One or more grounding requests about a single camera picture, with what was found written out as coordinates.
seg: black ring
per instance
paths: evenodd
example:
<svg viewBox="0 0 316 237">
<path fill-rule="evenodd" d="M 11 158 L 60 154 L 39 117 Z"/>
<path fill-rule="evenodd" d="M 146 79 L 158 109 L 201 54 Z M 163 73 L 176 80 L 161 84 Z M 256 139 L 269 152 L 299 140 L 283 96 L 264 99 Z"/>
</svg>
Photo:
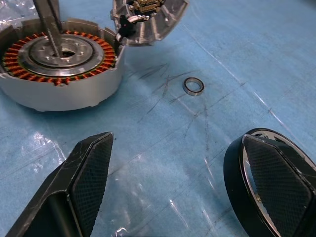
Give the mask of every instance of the black ring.
<svg viewBox="0 0 316 237">
<path fill-rule="evenodd" d="M 199 85 L 199 90 L 191 90 L 191 89 L 189 89 L 188 86 L 187 86 L 188 82 L 194 82 L 194 83 L 198 84 Z M 198 95 L 201 95 L 202 92 L 204 91 L 204 83 L 198 78 L 187 78 L 183 82 L 183 89 L 188 95 L 198 96 Z"/>
</svg>

